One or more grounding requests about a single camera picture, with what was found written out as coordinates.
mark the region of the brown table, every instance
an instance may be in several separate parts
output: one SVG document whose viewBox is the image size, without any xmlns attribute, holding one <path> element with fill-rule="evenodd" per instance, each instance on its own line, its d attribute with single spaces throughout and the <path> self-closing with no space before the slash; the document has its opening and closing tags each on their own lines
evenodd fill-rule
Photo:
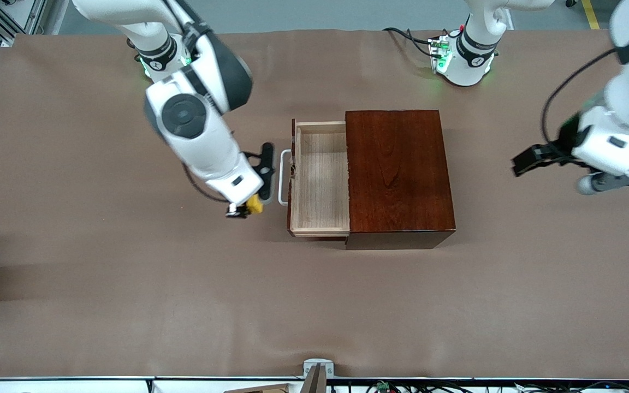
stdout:
<svg viewBox="0 0 629 393">
<path fill-rule="evenodd" d="M 227 120 L 246 150 L 290 120 L 439 109 L 457 233 L 432 251 L 293 239 L 286 209 L 228 221 L 145 122 L 124 37 L 22 35 L 0 54 L 0 376 L 629 378 L 629 189 L 516 179 L 554 87 L 607 32 L 509 32 L 480 85 L 384 32 L 228 35 L 251 65 Z M 593 67 L 551 128 L 618 69 Z"/>
</svg>

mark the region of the wooden cabinet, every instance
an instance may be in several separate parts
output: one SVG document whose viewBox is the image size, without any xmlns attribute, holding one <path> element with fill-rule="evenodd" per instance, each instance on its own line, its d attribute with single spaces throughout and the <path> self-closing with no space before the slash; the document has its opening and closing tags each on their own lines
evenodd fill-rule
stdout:
<svg viewBox="0 0 629 393">
<path fill-rule="evenodd" d="M 345 238 L 347 249 L 417 249 L 456 230 L 437 110 L 293 120 L 292 135 L 293 236 Z"/>
</svg>

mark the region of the white bracket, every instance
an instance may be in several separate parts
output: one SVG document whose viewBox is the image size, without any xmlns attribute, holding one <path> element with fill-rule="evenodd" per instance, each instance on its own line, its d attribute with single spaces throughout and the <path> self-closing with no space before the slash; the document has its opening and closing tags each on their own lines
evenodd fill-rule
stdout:
<svg viewBox="0 0 629 393">
<path fill-rule="evenodd" d="M 317 363 L 321 363 L 324 369 L 327 371 L 327 378 L 334 378 L 334 360 L 327 359 L 308 359 L 302 363 L 302 377 L 307 378 L 307 373 L 310 369 L 317 366 Z"/>
</svg>

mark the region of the gray floor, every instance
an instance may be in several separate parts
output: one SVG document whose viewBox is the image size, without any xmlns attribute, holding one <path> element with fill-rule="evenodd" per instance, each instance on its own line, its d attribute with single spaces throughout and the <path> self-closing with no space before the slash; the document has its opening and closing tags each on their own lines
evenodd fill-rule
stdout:
<svg viewBox="0 0 629 393">
<path fill-rule="evenodd" d="M 591 0 L 602 28 L 618 0 Z M 273 32 L 293 29 L 380 30 L 452 29 L 467 18 L 463 0 L 188 0 L 218 33 Z M 118 34 L 86 20 L 67 0 L 49 0 L 46 32 Z M 566 8 L 556 0 L 539 12 L 512 11 L 516 29 L 589 29 L 581 2 Z"/>
</svg>

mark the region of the yellow line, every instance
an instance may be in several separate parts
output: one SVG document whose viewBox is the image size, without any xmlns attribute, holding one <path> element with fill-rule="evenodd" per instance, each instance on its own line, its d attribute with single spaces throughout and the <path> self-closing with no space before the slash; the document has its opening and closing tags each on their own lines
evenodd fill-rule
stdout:
<svg viewBox="0 0 629 393">
<path fill-rule="evenodd" d="M 589 27 L 591 27 L 592 30 L 601 29 L 601 27 L 598 25 L 598 20 L 596 19 L 596 13 L 594 13 L 594 8 L 591 6 L 591 0 L 581 0 L 581 4 L 584 6 L 586 19 L 589 20 Z"/>
</svg>

